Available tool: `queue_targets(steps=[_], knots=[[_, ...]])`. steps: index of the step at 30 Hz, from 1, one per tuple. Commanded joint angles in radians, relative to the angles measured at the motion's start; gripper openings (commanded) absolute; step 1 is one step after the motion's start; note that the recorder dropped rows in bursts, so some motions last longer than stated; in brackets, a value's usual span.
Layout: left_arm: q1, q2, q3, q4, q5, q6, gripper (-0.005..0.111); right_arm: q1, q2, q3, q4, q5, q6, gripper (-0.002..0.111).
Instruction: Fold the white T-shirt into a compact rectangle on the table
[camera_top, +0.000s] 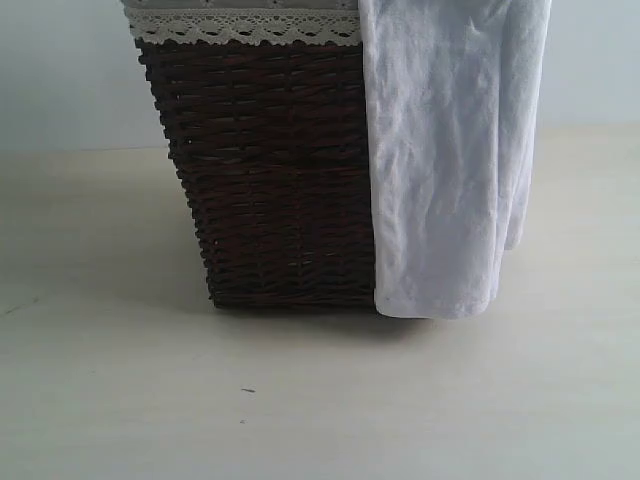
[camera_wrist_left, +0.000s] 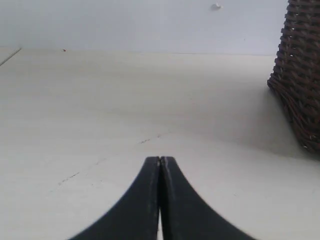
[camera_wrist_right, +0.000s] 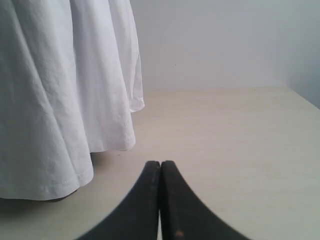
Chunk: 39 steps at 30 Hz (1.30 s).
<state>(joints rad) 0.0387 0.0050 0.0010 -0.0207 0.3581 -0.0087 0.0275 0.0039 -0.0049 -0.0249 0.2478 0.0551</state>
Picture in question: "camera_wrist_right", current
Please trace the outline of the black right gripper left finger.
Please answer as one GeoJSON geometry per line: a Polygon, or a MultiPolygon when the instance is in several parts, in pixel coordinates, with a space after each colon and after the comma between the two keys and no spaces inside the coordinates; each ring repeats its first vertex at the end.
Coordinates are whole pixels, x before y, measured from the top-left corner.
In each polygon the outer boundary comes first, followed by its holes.
{"type": "Polygon", "coordinates": [[[134,186],[120,204],[79,239],[156,240],[160,173],[159,162],[147,161],[134,186]]]}

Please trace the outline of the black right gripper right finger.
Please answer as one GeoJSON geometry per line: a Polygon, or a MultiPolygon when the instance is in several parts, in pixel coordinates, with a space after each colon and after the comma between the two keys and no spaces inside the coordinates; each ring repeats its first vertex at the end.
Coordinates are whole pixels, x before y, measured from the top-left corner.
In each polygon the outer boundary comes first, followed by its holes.
{"type": "Polygon", "coordinates": [[[189,187],[174,161],[161,163],[160,219],[164,240],[238,240],[189,187]]]}

